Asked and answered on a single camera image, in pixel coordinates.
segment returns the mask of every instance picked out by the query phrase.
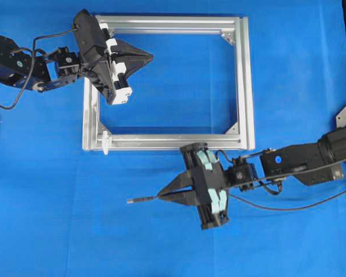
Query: white plastic clip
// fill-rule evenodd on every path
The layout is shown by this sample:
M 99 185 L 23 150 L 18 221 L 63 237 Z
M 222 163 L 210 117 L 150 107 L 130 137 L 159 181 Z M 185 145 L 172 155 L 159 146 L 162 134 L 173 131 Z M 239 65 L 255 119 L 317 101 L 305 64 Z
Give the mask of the white plastic clip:
M 109 153 L 109 147 L 111 147 L 112 136 L 108 133 L 108 131 L 103 131 L 103 136 L 101 137 L 101 146 L 103 147 L 103 152 L 105 155 Z

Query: cable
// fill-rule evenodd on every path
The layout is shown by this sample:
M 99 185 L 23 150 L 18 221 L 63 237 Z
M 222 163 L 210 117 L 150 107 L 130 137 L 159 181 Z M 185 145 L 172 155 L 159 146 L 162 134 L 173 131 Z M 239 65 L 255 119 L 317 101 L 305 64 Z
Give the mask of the cable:
M 227 161 L 229 161 L 230 163 L 232 163 L 232 161 L 229 159 L 227 153 L 225 153 L 222 149 L 219 149 L 217 152 L 215 152 L 215 157 L 216 157 L 217 159 L 218 159 L 218 153 L 219 153 L 219 152 L 223 154 L 223 156 L 225 157 L 225 159 L 226 159 Z
M 32 53 L 32 50 L 27 48 L 27 47 L 21 47 L 21 48 L 14 49 L 10 53 L 11 54 L 17 54 L 17 53 L 22 52 L 22 51 L 27 51 L 27 52 Z M 46 52 L 44 50 L 42 50 L 41 48 L 37 48 L 36 52 L 40 53 L 42 56 L 47 55 Z
M 343 162 L 346 162 L 346 159 L 339 160 L 339 161 L 334 162 L 334 163 L 325 164 L 324 166 L 318 166 L 318 167 L 315 167 L 313 169 L 307 169 L 307 170 L 302 170 L 302 171 L 293 172 L 293 173 L 277 174 L 277 175 L 273 175 L 273 176 L 266 176 L 266 177 L 254 179 L 254 180 L 251 180 L 251 181 L 248 181 L 248 182 L 243 182 L 243 183 L 239 183 L 239 184 L 236 184 L 236 185 L 232 185 L 232 186 L 229 186 L 229 188 L 238 188 L 238 187 L 243 186 L 243 185 L 248 185 L 248 184 L 251 184 L 253 182 L 259 182 L 259 181 L 263 181 L 263 180 L 267 180 L 267 179 L 281 179 L 281 178 L 288 177 L 288 176 L 294 176 L 294 175 L 299 175 L 299 174 L 306 174 L 306 173 L 314 172 L 314 171 L 317 171 L 317 170 L 320 170 L 320 169 L 325 169 L 327 167 L 331 167 L 331 166 L 334 166 L 336 164 L 343 163 Z
M 269 189 L 269 188 L 266 186 L 267 184 L 263 183 L 262 181 L 260 181 L 259 183 L 264 187 L 264 189 L 265 189 L 268 193 L 270 193 L 270 194 L 272 194 L 272 195 L 278 195 L 278 194 L 280 194 L 280 193 L 283 191 L 282 182 L 278 182 L 278 183 L 277 183 L 278 191 L 275 191 L 275 190 L 273 190 L 273 189 Z
M 36 41 L 40 40 L 40 39 L 49 39 L 49 38 L 57 38 L 57 37 L 60 37 L 60 36 L 65 36 L 68 33 L 74 32 L 76 30 L 77 30 L 77 28 L 73 28 L 73 29 L 70 29 L 70 30 L 62 32 L 62 33 L 55 33 L 53 35 L 46 35 L 46 36 L 38 36 L 38 37 L 33 39 L 32 51 L 31 51 L 31 68 L 29 69 L 29 73 L 28 73 L 27 78 L 26 78 L 26 80 L 24 82 L 24 85 L 22 86 L 21 91 L 17 94 L 17 97 L 16 97 L 15 101 L 13 102 L 13 104 L 11 104 L 9 107 L 3 106 L 3 105 L 0 104 L 0 108 L 2 108 L 4 110 L 7 110 L 7 111 L 13 109 L 17 105 L 17 103 L 18 103 L 20 97 L 22 96 L 26 86 L 28 85 L 29 79 L 32 77 L 33 69 L 35 68 L 36 53 L 43 51 L 41 49 L 36 49 Z
M 302 206 L 302 207 L 297 207 L 297 208 L 272 208 L 272 207 L 265 207 L 265 206 L 261 206 L 261 205 L 258 205 L 258 204 L 255 204 L 255 203 L 252 203 L 246 199 L 243 199 L 241 197 L 238 197 L 234 194 L 228 194 L 229 196 L 233 197 L 233 198 L 236 198 L 237 200 L 239 201 L 242 201 L 250 206 L 253 206 L 253 207 L 256 207 L 256 208 L 259 208 L 259 209 L 264 209 L 266 211 L 277 211 L 277 212 L 293 212 L 293 211 L 302 211 L 304 209 L 309 209 L 309 208 L 312 208 L 312 207 L 316 207 L 320 204 L 323 204 L 323 203 L 326 203 L 330 200 L 333 200 L 333 199 L 336 199 L 338 197 L 340 197 L 342 194 L 345 194 L 346 193 L 346 190 L 340 192 L 339 194 L 336 194 L 334 196 L 331 196 L 330 198 L 327 198 L 327 199 L 324 199 L 322 201 L 319 201 L 319 202 L 316 202 L 316 203 L 313 203 L 313 204 L 310 204 L 310 205 L 306 205 L 306 206 Z

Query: blue cloth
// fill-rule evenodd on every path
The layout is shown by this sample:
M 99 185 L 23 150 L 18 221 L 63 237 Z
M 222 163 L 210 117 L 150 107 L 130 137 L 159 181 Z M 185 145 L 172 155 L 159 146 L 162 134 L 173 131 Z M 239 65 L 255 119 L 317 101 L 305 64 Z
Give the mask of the blue cloth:
M 29 47 L 35 36 L 70 28 L 83 8 L 248 16 L 258 150 L 316 141 L 335 128 L 346 104 L 340 0 L 0 0 L 0 34 Z M 129 79 L 128 104 L 102 105 L 113 132 L 219 133 L 230 126 L 229 45 L 201 36 L 121 38 L 156 56 Z M 77 49 L 72 35 L 39 46 Z M 229 224 L 207 231 L 195 208 L 127 205 L 157 193 L 185 169 L 183 160 L 178 152 L 83 152 L 82 89 L 79 81 L 28 91 L 15 110 L 0 110 L 0 276 L 346 276 L 346 195 L 285 213 L 230 199 Z M 0 84 L 0 101 L 10 103 L 17 92 Z M 344 169 L 343 181 L 307 188 L 290 178 L 280 196 L 261 189 L 241 196 L 273 207 L 313 203 L 346 188 Z

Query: screw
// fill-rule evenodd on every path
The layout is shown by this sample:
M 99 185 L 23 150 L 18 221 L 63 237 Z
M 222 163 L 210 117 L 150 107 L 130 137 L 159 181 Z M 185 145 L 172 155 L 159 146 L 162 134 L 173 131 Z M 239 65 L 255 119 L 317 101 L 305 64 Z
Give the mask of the screw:
M 241 180 L 242 178 L 243 178 L 242 172 L 237 172 L 237 173 L 236 173 L 236 179 L 237 179 L 237 180 Z

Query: metal corner bracket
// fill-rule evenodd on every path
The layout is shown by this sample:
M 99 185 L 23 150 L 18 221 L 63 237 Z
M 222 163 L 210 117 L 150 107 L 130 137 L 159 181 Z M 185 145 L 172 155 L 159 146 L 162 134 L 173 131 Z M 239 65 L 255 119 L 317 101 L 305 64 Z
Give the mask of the metal corner bracket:
M 99 91 L 85 78 L 82 148 L 85 151 L 169 150 L 190 143 L 211 149 L 254 149 L 254 109 L 247 17 L 96 16 L 119 33 L 212 34 L 234 47 L 237 122 L 225 134 L 112 134 L 100 122 Z

